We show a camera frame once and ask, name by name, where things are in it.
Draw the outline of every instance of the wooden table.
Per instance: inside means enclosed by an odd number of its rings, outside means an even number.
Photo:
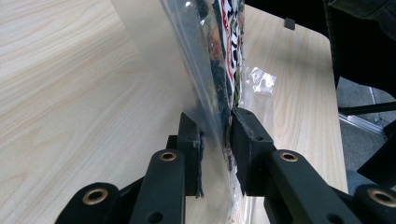
[[[244,50],[248,65],[277,76],[276,147],[302,153],[347,190],[329,41],[246,7]],[[121,189],[142,176],[183,110],[157,76],[110,1],[3,1],[0,222],[53,223],[80,188]],[[215,154],[206,152],[207,169]],[[228,188],[219,183],[204,181],[198,205],[188,199],[188,221],[224,222],[227,201],[211,201]]]

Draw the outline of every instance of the small plastic bag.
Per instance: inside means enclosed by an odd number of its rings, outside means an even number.
[[[274,98],[276,77],[258,67],[245,67],[240,106],[253,112],[274,139]]]

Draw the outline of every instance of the tabletop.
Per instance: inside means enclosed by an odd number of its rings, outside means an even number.
[[[303,154],[346,191],[328,39],[252,7],[245,14],[246,65],[276,76],[276,147]],[[1,223],[53,223],[82,187],[121,189],[144,175],[183,107],[139,50],[111,1],[0,3]],[[222,160],[205,156],[207,169]],[[223,223],[224,194],[211,196],[228,186],[204,181],[204,190],[198,205],[187,200],[187,221],[205,213],[201,223]]]

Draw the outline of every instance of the black fabric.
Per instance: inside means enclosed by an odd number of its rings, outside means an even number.
[[[359,19],[378,21],[382,31],[396,41],[396,0],[330,0],[329,6]]]
[[[376,21],[354,18],[328,7],[327,2],[246,0],[248,5],[280,18],[295,19],[297,24],[329,37],[335,80],[344,77],[396,98],[396,42]]]

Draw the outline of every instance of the transparent plastic packaging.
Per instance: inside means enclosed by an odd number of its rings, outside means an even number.
[[[272,110],[272,89],[264,88],[267,79],[260,76],[267,76],[257,69],[244,76],[244,1],[113,0],[113,4],[140,55],[205,132],[205,197],[187,198],[187,223],[250,223],[254,202],[242,195],[224,132],[231,108],[239,103],[250,110],[268,106]],[[271,100],[264,100],[264,105],[249,101],[258,94]],[[267,118],[254,112],[259,119]]]
[[[241,107],[252,111],[274,139],[274,97],[276,77],[258,67],[245,67]]]

